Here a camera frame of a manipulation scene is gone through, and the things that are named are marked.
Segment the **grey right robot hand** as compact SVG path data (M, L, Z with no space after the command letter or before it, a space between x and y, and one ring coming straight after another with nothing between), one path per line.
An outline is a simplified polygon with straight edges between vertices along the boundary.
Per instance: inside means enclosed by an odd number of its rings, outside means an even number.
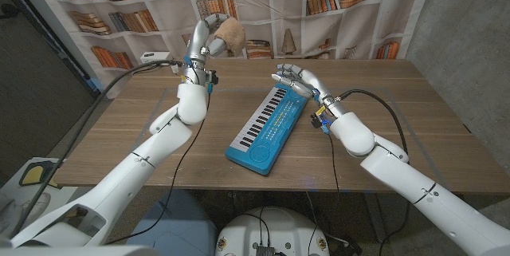
M333 97L328 87L307 69L293 64L279 64L272 79L289 86L299 96L313 98L319 107L324 106L335 118L347 114L345 107Z

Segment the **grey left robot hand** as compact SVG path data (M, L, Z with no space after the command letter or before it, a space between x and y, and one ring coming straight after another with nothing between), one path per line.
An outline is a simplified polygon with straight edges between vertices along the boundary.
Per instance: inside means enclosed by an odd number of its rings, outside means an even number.
M206 70L205 64L208 56L218 56L227 50L227 43L221 37L215 37L207 44L210 34L225 25L230 20L226 14L212 14L200 20L191 34L183 57L183 79L187 84L207 86L216 85L218 77L214 70Z

